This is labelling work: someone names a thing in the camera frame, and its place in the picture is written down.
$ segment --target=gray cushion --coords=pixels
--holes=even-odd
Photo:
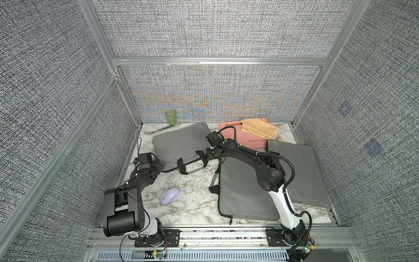
[[[193,124],[178,130],[173,130],[153,137],[157,157],[166,163],[163,171],[177,167],[177,161],[182,158],[184,163],[199,158],[195,151],[210,147],[205,138],[210,130],[205,122]]]
[[[314,150],[309,145],[296,145],[268,140],[268,150],[287,158],[295,168],[295,178],[287,187],[293,203],[329,208],[329,197],[324,187]],[[291,168],[280,160],[286,180],[291,177]]]
[[[220,172],[220,213],[233,218],[277,221],[278,211],[250,165],[227,157]]]

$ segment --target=yellow cloth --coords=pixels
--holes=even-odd
[[[246,118],[240,121],[241,129],[244,132],[252,133],[260,137],[276,140],[278,127],[271,123],[265,122],[259,118]]]

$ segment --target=green glass cup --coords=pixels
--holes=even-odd
[[[167,123],[169,125],[176,125],[176,123],[178,122],[176,114],[177,114],[176,110],[168,110],[168,111],[164,112],[164,115],[166,116]]]

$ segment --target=pink tray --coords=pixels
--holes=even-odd
[[[266,118],[261,118],[265,122],[269,122]],[[237,142],[247,148],[255,149],[255,148],[264,148],[266,147],[266,143],[268,142],[268,139],[260,137],[258,135],[254,135],[251,133],[247,133],[241,130],[241,122],[240,121],[234,121],[234,122],[226,122],[220,124],[220,129],[227,127],[227,126],[234,126],[237,130]],[[227,128],[223,131],[221,131],[221,134],[224,138],[231,138],[234,139],[234,129],[233,128]]]

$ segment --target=gray fabric wall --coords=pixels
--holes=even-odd
[[[318,66],[127,65],[121,72],[144,122],[215,121],[266,117],[291,121]]]
[[[0,5],[0,226],[110,72],[76,0]]]
[[[373,0],[297,130],[369,261],[418,261],[419,2]]]
[[[115,87],[1,261],[80,261],[136,128]]]
[[[328,57],[356,0],[91,0],[118,57]],[[145,122],[291,121],[318,67],[121,66]]]
[[[92,0],[115,56],[327,57],[356,0]]]

